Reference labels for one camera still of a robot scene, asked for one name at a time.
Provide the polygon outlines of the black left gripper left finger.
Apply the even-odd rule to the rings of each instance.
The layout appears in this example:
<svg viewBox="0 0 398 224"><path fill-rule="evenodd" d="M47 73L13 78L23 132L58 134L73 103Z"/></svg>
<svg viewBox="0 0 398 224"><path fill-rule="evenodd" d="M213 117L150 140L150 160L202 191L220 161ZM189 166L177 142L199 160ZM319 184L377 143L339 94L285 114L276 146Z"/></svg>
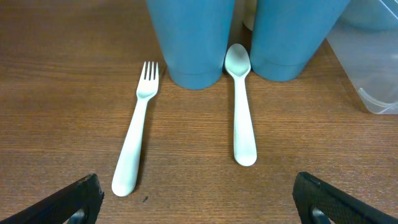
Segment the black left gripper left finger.
<svg viewBox="0 0 398 224"><path fill-rule="evenodd" d="M88 174L43 200L1 221L1 224L95 224L104 192L96 174Z"/></svg>

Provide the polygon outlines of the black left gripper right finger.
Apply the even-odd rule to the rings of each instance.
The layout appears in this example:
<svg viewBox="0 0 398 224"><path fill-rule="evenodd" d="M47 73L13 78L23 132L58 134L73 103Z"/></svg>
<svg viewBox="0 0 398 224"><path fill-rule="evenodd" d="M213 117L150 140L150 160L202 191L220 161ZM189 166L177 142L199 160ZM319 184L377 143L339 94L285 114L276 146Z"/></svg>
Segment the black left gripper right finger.
<svg viewBox="0 0 398 224"><path fill-rule="evenodd" d="M308 172L295 178L292 196L302 223L397 224L397 219Z"/></svg>

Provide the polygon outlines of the blue plastic cup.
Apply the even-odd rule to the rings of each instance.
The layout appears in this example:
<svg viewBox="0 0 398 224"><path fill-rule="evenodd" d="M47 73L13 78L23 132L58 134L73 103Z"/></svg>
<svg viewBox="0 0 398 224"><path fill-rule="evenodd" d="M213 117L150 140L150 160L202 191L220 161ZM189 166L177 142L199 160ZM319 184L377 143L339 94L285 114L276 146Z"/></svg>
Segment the blue plastic cup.
<svg viewBox="0 0 398 224"><path fill-rule="evenodd" d="M298 77L349 0L259 0L251 39L253 71L267 80Z"/></svg>
<svg viewBox="0 0 398 224"><path fill-rule="evenodd" d="M171 79L201 90L223 71L234 0L147 0Z"/></svg>

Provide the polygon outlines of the blue plastic bowl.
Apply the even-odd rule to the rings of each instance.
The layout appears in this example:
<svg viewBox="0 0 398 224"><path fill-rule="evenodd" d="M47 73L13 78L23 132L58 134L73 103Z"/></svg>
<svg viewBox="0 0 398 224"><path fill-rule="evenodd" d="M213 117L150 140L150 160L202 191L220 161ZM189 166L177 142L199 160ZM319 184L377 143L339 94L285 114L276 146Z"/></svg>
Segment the blue plastic bowl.
<svg viewBox="0 0 398 224"><path fill-rule="evenodd" d="M397 0L351 0L340 19L361 29L396 29Z"/></svg>

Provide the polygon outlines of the cream plastic cup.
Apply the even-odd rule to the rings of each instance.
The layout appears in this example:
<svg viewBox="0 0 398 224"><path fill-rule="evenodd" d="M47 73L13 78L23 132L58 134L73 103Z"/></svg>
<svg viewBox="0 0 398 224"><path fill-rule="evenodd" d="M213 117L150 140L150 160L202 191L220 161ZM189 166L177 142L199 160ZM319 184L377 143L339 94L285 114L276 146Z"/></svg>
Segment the cream plastic cup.
<svg viewBox="0 0 398 224"><path fill-rule="evenodd" d="M244 1L243 24L250 31L253 31L253 28L254 28L256 6L257 6L257 0L245 0Z"/></svg>

